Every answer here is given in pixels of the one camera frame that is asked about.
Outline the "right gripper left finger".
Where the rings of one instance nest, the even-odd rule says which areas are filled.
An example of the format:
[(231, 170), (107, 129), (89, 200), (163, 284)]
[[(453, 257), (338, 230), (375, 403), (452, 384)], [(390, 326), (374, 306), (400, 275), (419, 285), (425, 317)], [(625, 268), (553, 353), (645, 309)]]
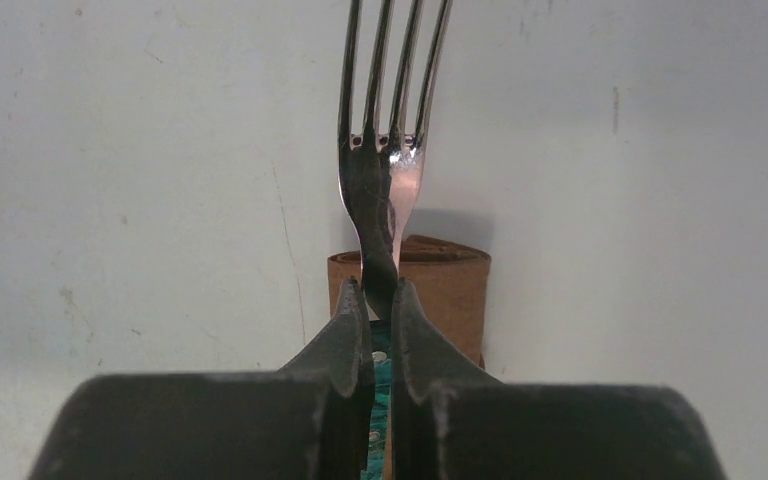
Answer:
[(80, 384), (33, 479), (357, 479), (375, 376), (361, 290), (275, 371), (110, 374)]

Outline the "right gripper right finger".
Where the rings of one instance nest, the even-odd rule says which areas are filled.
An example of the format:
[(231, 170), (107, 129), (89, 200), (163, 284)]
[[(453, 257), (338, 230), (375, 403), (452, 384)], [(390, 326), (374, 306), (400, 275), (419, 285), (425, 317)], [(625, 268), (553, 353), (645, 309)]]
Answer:
[(392, 313), (397, 479), (722, 479), (692, 405), (669, 387), (507, 384), (427, 319), (402, 281)]

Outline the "brown cloth napkin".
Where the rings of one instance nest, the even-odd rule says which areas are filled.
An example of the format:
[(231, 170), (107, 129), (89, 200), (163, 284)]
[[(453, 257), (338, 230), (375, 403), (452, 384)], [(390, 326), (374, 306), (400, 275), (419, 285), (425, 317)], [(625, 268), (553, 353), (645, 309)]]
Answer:
[(400, 252), (428, 320), (480, 369), (490, 267), (488, 253), (429, 236), (409, 236)]

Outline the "fork with dark handle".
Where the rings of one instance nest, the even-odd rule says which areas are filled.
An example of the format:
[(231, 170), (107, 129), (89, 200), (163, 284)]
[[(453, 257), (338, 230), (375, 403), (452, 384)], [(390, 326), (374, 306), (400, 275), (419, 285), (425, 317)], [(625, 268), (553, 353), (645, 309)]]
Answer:
[(436, 17), (414, 132), (407, 107), (423, 4), (411, 4), (393, 91), (389, 127), (379, 130), (380, 106), (393, 4), (382, 2), (371, 57), (362, 129), (352, 131), (353, 89), (362, 4), (350, 4), (338, 107), (338, 178), (343, 206), (359, 242), (360, 287), (371, 327), (375, 373), (363, 479), (382, 479), (391, 438), (392, 305), (400, 279), (401, 245), (423, 179), (434, 88), (452, 4)]

